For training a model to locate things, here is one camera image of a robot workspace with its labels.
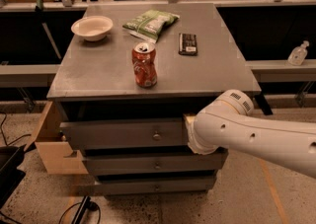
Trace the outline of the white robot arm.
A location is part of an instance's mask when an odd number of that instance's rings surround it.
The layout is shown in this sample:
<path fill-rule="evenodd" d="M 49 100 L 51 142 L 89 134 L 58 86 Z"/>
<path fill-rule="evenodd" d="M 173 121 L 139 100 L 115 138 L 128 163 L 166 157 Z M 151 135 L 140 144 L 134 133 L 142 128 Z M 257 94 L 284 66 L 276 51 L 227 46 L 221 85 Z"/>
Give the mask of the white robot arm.
<path fill-rule="evenodd" d="M 255 118 L 253 109 L 245 93 L 224 92 L 185 117 L 189 147 L 201 155 L 233 149 L 316 178 L 316 124 Z"/>

